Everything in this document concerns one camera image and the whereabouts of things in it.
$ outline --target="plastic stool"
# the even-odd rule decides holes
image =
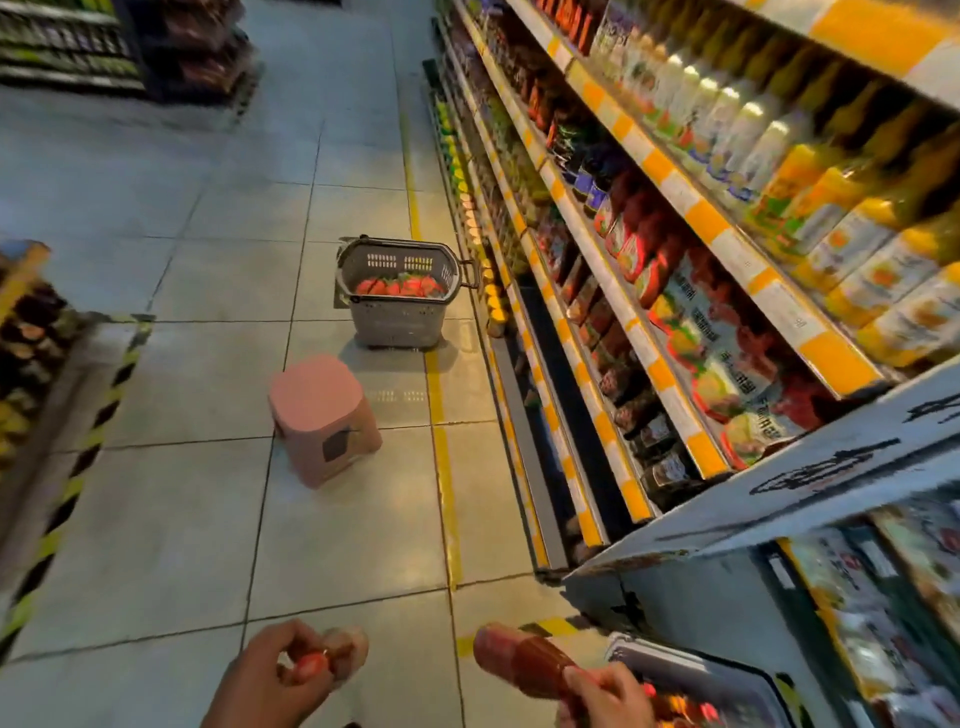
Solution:
[[[294,471],[308,488],[383,445],[360,382],[336,356],[311,356],[275,376],[270,408]]]

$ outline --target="person's left hand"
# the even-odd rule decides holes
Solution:
[[[227,668],[201,728],[297,728],[333,690],[329,670],[305,675],[277,662],[295,663],[327,647],[299,619],[265,627]]]

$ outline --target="gray shopping basket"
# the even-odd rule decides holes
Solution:
[[[458,260],[441,243],[393,240],[361,235],[341,238],[347,245],[337,258],[337,281],[347,293],[357,341],[367,347],[428,349],[440,341],[447,305],[461,284],[476,288],[467,280],[469,260]],[[376,296],[353,293],[360,281],[394,278],[402,273],[432,276],[446,289],[442,298]]]

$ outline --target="tile floor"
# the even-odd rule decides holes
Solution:
[[[552,724],[551,706],[454,647],[490,619],[573,612],[530,575],[466,292],[430,374],[420,353],[359,348],[332,305],[341,235],[455,244],[420,90],[430,3],[346,4],[246,0],[266,72],[230,133],[105,122],[108,102],[0,89],[47,111],[28,122],[0,104],[0,232],[48,241],[49,277],[77,307],[157,316],[0,670],[5,725],[197,725],[243,641],[291,614],[372,638],[364,671],[309,726]],[[108,338],[122,341],[116,329]],[[356,373],[384,446],[313,492],[273,437],[265,390],[316,352]],[[60,451],[94,406],[78,404]],[[459,526],[453,592],[441,441]],[[69,462],[56,456],[48,477]],[[603,644],[583,633],[565,646],[589,663]]]

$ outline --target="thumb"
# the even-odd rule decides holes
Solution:
[[[596,717],[610,706],[611,696],[579,667],[567,667],[564,670],[564,681],[570,691],[584,701],[592,716]]]
[[[285,700],[292,712],[305,720],[317,710],[333,692],[333,673],[322,670],[301,685],[287,688]]]

